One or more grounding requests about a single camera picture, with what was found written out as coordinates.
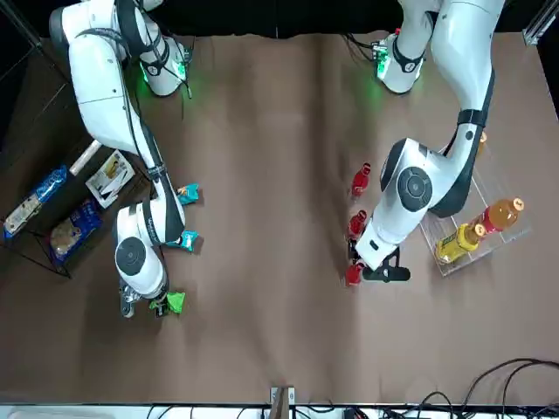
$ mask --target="blue snack package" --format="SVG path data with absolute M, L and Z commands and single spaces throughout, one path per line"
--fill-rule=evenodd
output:
M 31 193 L 15 208 L 3 223 L 3 236 L 6 239 L 14 237 L 41 209 L 43 203 L 48 201 L 60 189 L 67 179 L 65 165 L 53 170 Z
M 195 203 L 198 200 L 198 184 L 191 183 L 176 190 L 176 196 L 181 205 Z
M 198 237 L 195 231 L 185 230 L 176 242 L 167 242 L 165 245 L 168 247 L 178 247 L 186 249 L 187 251 L 194 251 L 194 242 Z
M 64 184 L 68 170 L 66 165 L 53 170 L 35 189 L 33 192 L 37 195 L 41 203 L 45 203 L 49 198 Z
M 49 243 L 52 257 L 59 262 L 64 262 L 101 224 L 95 202 L 86 199 L 66 220 L 52 230 Z

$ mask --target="red cap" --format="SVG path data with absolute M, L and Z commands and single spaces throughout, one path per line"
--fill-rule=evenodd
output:
M 365 175 L 368 175 L 370 173 L 370 163 L 364 163 L 363 167 L 362 167 L 362 172 Z
M 357 219 L 360 221 L 365 221 L 367 219 L 367 211 L 360 209 L 357 213 Z

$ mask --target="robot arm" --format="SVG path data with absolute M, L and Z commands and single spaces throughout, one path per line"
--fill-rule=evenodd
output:
M 128 52 L 139 54 L 148 68 L 155 68 L 148 77 L 152 90 L 170 94 L 184 79 L 170 70 L 183 52 L 178 44 L 168 43 L 153 22 L 145 23 L 133 0 L 77 3 L 55 10 L 50 26 L 52 38 L 66 45 L 72 84 L 88 133 L 107 147 L 139 155 L 155 187 L 156 198 L 121 209 L 114 224 L 114 258 L 127 303 L 122 314 L 130 317 L 137 299 L 165 298 L 167 275 L 152 246 L 181 236 L 184 212 L 154 135 L 132 108 L 121 59 Z
M 423 5 L 420 12 L 419 3 Z M 424 14 L 433 10 L 436 3 L 400 0 L 404 21 L 406 18 L 425 19 Z M 373 271 L 384 265 L 384 259 L 397 250 L 427 210 L 446 217 L 464 206 L 493 93 L 491 39 L 503 3 L 504 0 L 445 0 L 438 10 L 431 52 L 439 71 L 459 99 L 457 127 L 443 154 L 409 138 L 392 147 L 381 172 L 381 200 L 355 246 Z M 415 81 L 423 57 L 418 38 L 426 43 L 430 35 L 408 36 L 404 34 L 407 28 L 430 32 L 421 21 L 408 22 L 398 38 L 389 39 L 390 61 L 379 78 L 398 93 L 409 90 Z M 402 53 L 413 50 L 418 53 L 419 61 L 417 57 L 405 57 Z

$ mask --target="green led light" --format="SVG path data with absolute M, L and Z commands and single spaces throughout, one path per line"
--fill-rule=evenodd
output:
M 186 68 L 184 63 L 177 63 L 176 61 L 173 61 L 173 68 L 175 69 L 176 74 L 178 74 L 178 77 L 186 79 Z
M 141 68 L 141 73 L 143 74 L 143 81 L 148 83 L 148 75 L 146 74 L 146 71 L 143 69 L 143 65 L 141 65 L 141 63 L 140 63 L 140 68 Z
M 379 59 L 378 63 L 376 64 L 376 76 L 383 80 L 386 72 L 388 71 L 388 66 L 390 64 L 390 57 L 388 54 L 383 54 Z

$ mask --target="orange juice bottle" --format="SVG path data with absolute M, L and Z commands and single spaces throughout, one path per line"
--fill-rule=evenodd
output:
M 471 224 L 483 225 L 487 234 L 503 231 L 516 223 L 518 215 L 523 210 L 524 201 L 520 198 L 500 199 L 487 207 L 483 214 L 478 215 Z

